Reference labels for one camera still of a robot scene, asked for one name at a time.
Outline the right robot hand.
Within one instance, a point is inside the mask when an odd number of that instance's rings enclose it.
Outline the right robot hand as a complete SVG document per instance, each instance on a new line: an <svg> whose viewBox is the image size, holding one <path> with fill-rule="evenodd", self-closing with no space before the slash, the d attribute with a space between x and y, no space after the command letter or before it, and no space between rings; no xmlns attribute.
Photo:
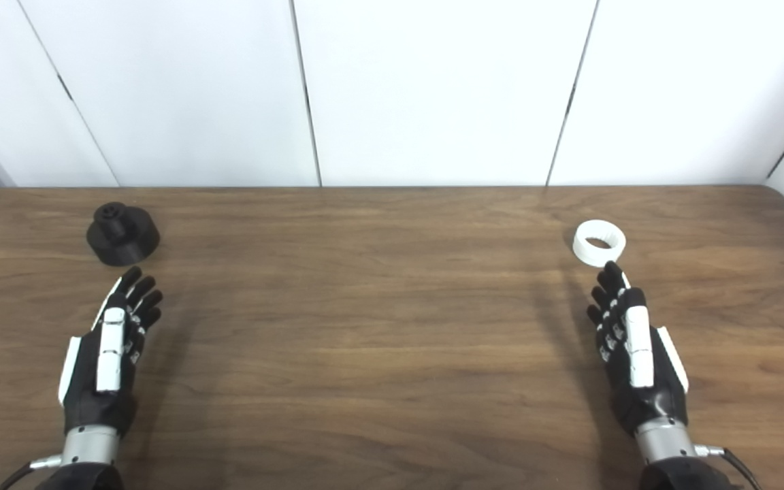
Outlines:
<svg viewBox="0 0 784 490"><path fill-rule="evenodd" d="M607 261L586 310L610 387L610 408L623 430L653 419L687 425L687 378L664 328L651 325L643 289Z"/></svg>

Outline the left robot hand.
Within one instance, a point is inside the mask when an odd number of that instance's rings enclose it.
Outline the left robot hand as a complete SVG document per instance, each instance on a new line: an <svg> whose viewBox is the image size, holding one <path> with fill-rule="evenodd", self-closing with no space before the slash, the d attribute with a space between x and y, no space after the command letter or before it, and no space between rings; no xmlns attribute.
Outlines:
<svg viewBox="0 0 784 490"><path fill-rule="evenodd" d="M69 339L57 391L63 432L102 425L127 434L137 413L137 364L163 297L154 277L133 266L112 286L90 331Z"/></svg>

